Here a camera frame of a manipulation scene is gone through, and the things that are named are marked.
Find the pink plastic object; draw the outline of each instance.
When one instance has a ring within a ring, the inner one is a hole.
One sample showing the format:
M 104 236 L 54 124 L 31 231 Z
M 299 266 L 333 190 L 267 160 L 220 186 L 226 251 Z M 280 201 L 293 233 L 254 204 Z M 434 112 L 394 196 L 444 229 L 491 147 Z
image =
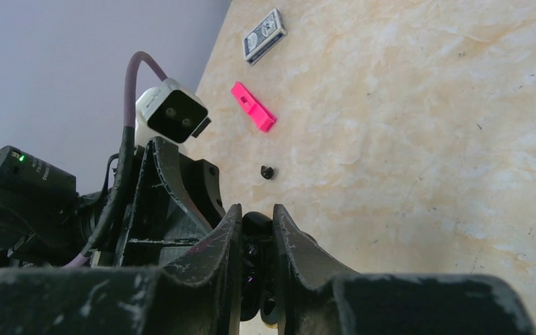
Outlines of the pink plastic object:
M 258 129 L 268 133 L 276 123 L 276 117 L 241 82 L 235 82 L 231 89 L 231 94 L 233 94 L 244 112 L 255 122 Z

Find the gray wall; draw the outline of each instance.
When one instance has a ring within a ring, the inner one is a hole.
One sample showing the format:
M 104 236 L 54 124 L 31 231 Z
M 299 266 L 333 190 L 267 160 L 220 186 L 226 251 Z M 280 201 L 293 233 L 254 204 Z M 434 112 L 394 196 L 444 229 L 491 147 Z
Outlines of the gray wall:
M 101 187 L 117 152 L 132 53 L 195 91 L 229 0 L 0 0 L 0 148 L 11 144 Z M 157 79 L 141 67 L 137 97 Z

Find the camera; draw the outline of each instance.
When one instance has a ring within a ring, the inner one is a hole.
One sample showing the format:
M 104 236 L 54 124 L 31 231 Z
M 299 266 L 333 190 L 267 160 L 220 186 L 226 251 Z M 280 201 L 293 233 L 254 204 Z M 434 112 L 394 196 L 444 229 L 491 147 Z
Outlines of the camera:
M 135 144 L 141 147 L 159 135 L 177 144 L 184 143 L 211 123 L 202 101 L 172 78 L 146 90 L 138 98 L 136 110 Z

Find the small box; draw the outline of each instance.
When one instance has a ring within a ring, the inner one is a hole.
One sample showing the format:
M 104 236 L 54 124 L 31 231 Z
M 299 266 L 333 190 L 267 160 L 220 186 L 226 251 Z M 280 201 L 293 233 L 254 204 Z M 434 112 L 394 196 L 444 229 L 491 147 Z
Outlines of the small box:
M 273 9 L 262 22 L 244 38 L 244 58 L 253 65 L 268 50 L 286 36 L 281 12 Z

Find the beige marble surface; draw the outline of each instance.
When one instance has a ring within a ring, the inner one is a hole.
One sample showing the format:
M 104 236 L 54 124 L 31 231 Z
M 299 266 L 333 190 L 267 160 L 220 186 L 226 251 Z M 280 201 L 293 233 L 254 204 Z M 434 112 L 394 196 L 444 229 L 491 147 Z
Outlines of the beige marble surface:
M 289 35 L 250 67 L 241 40 L 272 8 Z M 198 96 L 213 123 L 186 147 L 226 205 L 283 203 L 358 271 L 494 274 L 536 322 L 536 1 L 234 0 Z

